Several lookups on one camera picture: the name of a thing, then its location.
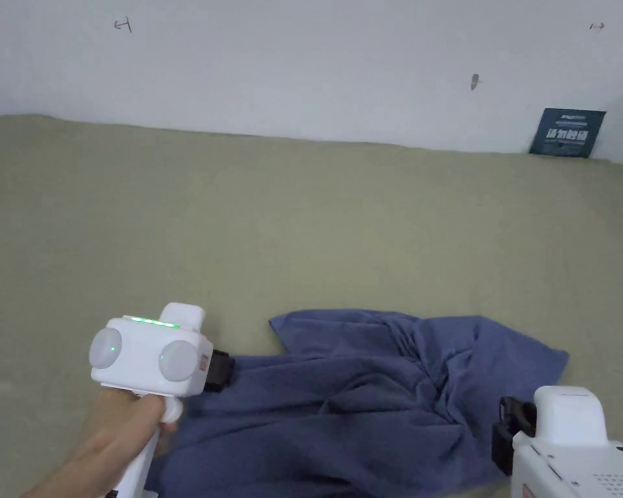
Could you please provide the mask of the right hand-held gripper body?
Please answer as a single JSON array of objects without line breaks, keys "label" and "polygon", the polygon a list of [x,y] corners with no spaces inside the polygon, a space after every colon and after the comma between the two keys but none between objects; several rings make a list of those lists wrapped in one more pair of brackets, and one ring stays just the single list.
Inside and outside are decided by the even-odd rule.
[{"label": "right hand-held gripper body", "polygon": [[542,386],[535,437],[493,425],[492,461],[512,497],[623,497],[623,443],[607,437],[598,398],[578,386]]}]

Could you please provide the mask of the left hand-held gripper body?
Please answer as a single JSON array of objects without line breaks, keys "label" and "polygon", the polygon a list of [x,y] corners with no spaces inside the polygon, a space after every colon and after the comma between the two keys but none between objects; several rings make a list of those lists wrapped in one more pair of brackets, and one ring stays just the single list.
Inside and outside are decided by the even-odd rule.
[{"label": "left hand-held gripper body", "polygon": [[185,397],[219,392],[235,360],[201,332],[204,310],[172,302],[157,320],[124,315],[111,319],[89,350],[91,378],[103,387],[165,399],[164,423],[181,417]]}]

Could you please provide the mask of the person's left hand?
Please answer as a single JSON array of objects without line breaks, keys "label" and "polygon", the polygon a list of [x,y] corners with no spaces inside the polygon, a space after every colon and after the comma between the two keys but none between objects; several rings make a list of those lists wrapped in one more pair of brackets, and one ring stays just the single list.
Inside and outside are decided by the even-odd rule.
[{"label": "person's left hand", "polygon": [[103,388],[90,416],[86,437],[66,465],[66,488],[74,497],[108,493],[145,448],[156,430],[177,430],[163,421],[164,397],[138,397],[125,390]]}]

